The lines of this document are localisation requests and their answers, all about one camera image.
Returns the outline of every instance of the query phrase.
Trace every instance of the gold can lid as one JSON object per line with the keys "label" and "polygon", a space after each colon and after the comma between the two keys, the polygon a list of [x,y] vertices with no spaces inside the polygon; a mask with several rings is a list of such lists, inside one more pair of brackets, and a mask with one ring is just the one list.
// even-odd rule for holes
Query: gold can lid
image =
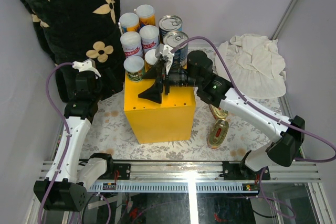
{"label": "gold can lid", "polygon": [[223,143],[228,130],[229,123],[225,119],[218,119],[207,137],[208,146],[218,148]]}
{"label": "gold can lid", "polygon": [[228,111],[222,110],[222,109],[218,109],[215,106],[212,106],[211,104],[209,105],[209,107],[210,107],[212,115],[214,116],[214,118],[216,120],[218,120],[218,119],[226,119],[226,117],[227,117],[227,115],[229,113]]}

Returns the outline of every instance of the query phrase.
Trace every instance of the table surface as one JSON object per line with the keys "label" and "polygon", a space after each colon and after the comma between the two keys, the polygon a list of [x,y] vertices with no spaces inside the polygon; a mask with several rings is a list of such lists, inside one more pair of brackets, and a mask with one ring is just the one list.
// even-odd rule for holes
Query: table surface
{"label": "table surface", "polygon": [[[214,60],[209,47],[190,47],[202,50]],[[255,99],[263,106],[281,113],[278,99]],[[196,96],[196,111],[191,138],[187,141],[140,145],[123,111],[124,92],[100,101],[90,131],[84,141],[80,158],[89,158],[95,152],[109,153],[114,159],[151,159],[184,161],[239,161],[248,150],[256,150],[268,142],[258,129],[229,113],[229,130],[223,144],[210,149],[206,144],[208,132],[216,120],[209,105]]]}

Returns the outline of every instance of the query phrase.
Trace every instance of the yellow wooden block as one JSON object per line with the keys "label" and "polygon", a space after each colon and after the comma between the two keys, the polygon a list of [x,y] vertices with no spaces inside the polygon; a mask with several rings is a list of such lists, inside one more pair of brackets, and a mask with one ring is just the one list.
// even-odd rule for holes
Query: yellow wooden block
{"label": "yellow wooden block", "polygon": [[138,98],[154,80],[132,82],[125,77],[124,111],[140,144],[189,140],[196,101],[192,87],[171,87],[162,104]]}

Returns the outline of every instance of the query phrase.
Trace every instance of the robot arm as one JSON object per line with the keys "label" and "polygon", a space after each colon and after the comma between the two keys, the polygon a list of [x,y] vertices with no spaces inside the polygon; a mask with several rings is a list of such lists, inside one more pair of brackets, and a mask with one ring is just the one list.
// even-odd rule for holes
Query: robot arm
{"label": "robot arm", "polygon": [[[236,114],[270,139],[265,146],[255,151],[249,151],[245,155],[240,164],[240,170],[244,176],[249,177],[254,172],[272,164],[286,167],[291,165],[304,140],[304,134],[270,120],[244,102],[231,82],[213,73],[212,61],[202,51],[192,51],[188,54],[187,70],[182,69],[181,66],[177,68],[172,66],[169,71],[162,74],[162,70],[166,68],[165,59],[171,58],[171,55],[166,51],[162,46],[157,49],[158,62],[143,76],[144,79],[156,77],[155,83],[148,90],[140,93],[139,98],[161,103],[163,84],[165,85],[165,94],[169,93],[169,86],[197,86],[197,95],[202,101]],[[305,121],[299,116],[292,120],[265,108],[252,99],[247,99],[248,102],[253,103],[264,112],[274,115],[279,120],[304,129]]]}
{"label": "robot arm", "polygon": [[[45,180],[36,181],[34,193],[42,202],[47,194],[44,205],[46,210],[81,211],[86,202],[87,189],[103,174],[113,170],[113,160],[110,154],[93,154],[86,166],[77,172],[77,164],[84,139],[91,127],[98,101],[102,96],[101,75],[92,60],[74,62],[73,68],[78,69],[76,90],[73,98],[65,108],[65,118],[70,129],[70,141],[64,156],[68,133],[64,129],[55,160],[46,175]],[[58,164],[63,158],[60,169]],[[50,192],[47,191],[51,180],[59,172]]]}

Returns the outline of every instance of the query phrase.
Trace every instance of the tin can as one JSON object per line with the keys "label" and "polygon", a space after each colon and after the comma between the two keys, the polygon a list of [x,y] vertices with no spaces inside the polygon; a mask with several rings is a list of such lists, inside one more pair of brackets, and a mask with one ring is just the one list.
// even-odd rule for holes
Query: tin can
{"label": "tin can", "polygon": [[143,57],[140,35],[135,31],[128,31],[121,35],[120,42],[125,57],[133,55]]}
{"label": "tin can", "polygon": [[140,5],[135,9],[135,13],[140,19],[140,26],[144,27],[146,25],[155,26],[155,10],[151,5]]}
{"label": "tin can", "polygon": [[125,13],[119,18],[120,26],[123,33],[128,31],[139,32],[140,23],[139,17],[135,13]]}
{"label": "tin can", "polygon": [[209,104],[212,115],[216,120],[226,119],[229,112],[227,110],[222,110],[221,108],[216,108],[215,106]]}
{"label": "tin can", "polygon": [[151,49],[159,45],[159,29],[156,26],[148,25],[140,29],[141,45],[145,55]]}
{"label": "tin can", "polygon": [[124,61],[124,69],[128,78],[133,82],[141,81],[142,76],[145,74],[144,61],[139,56],[128,57]]}
{"label": "tin can", "polygon": [[145,54],[145,70],[150,70],[157,62],[158,58],[155,57],[156,49],[151,49]]}
{"label": "tin can", "polygon": [[[186,41],[188,35],[182,31],[170,31],[163,37],[163,43],[171,47],[176,47],[180,43]],[[187,63],[188,44],[185,44],[182,48],[175,52],[173,63],[180,63],[183,67]]]}
{"label": "tin can", "polygon": [[229,123],[224,119],[219,119],[210,131],[206,142],[211,149],[217,149],[223,143],[227,131],[229,130]]}
{"label": "tin can", "polygon": [[160,42],[170,31],[182,31],[182,20],[175,15],[166,15],[159,20]]}

